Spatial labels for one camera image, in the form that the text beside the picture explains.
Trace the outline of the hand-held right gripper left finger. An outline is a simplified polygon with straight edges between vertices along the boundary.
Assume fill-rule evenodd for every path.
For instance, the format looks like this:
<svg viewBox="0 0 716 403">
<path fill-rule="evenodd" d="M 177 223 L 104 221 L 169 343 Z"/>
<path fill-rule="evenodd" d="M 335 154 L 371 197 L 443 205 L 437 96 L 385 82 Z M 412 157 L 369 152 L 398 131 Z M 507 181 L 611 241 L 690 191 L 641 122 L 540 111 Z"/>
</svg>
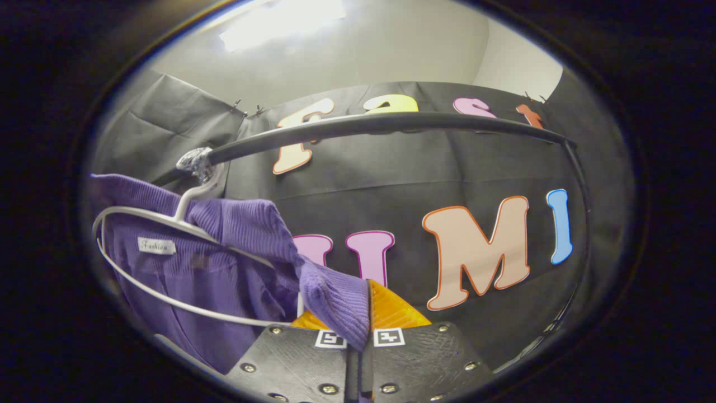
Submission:
<svg viewBox="0 0 716 403">
<path fill-rule="evenodd" d="M 358 402 L 353 363 L 350 345 L 333 331 L 270 323 L 225 377 L 261 401 Z"/>
</svg>

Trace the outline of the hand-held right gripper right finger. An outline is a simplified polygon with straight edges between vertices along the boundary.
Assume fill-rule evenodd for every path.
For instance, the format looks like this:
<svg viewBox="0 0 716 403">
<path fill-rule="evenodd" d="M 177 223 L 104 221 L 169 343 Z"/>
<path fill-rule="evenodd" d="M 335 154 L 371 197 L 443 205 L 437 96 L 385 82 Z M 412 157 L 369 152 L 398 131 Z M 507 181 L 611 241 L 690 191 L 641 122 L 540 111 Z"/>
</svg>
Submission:
<svg viewBox="0 0 716 403">
<path fill-rule="evenodd" d="M 493 382 L 494 371 L 454 323 L 432 323 L 368 281 L 371 332 L 361 352 L 361 401 L 453 402 Z"/>
</svg>

